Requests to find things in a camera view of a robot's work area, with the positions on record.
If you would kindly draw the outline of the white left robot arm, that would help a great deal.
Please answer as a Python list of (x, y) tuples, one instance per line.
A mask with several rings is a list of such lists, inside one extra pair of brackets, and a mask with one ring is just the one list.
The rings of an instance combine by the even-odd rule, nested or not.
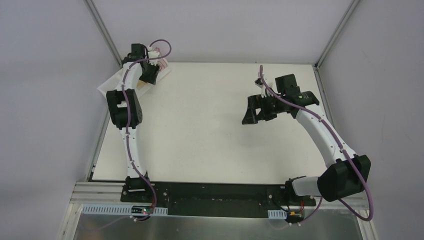
[(122, 202), (153, 200), (149, 186), (146, 161), (140, 147), (143, 112), (137, 95), (141, 77), (155, 81), (160, 70), (159, 53), (141, 43), (133, 43), (131, 51), (122, 60), (122, 69), (116, 73), (117, 85), (105, 94), (112, 123), (119, 130), (124, 144), (127, 174), (122, 187)]

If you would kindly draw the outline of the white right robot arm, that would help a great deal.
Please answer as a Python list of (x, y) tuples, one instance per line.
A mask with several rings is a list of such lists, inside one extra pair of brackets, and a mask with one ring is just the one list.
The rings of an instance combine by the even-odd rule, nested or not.
[(341, 200), (366, 191), (371, 161), (358, 155), (328, 122), (318, 98), (311, 91), (301, 91), (294, 74), (275, 79), (277, 91), (264, 77), (255, 85), (261, 93), (247, 98), (247, 110), (241, 121), (254, 125), (270, 121), (280, 113), (290, 114), (309, 134), (318, 148), (326, 167), (319, 176), (300, 176), (286, 181), (284, 200), (296, 205), (304, 196), (323, 197), (328, 202)]

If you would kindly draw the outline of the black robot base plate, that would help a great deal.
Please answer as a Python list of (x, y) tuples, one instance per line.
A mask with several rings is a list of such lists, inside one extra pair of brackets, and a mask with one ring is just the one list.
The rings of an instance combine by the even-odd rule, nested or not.
[(152, 182), (153, 200), (144, 204), (169, 216), (267, 218), (282, 207), (314, 207), (310, 196), (294, 196), (283, 184)]

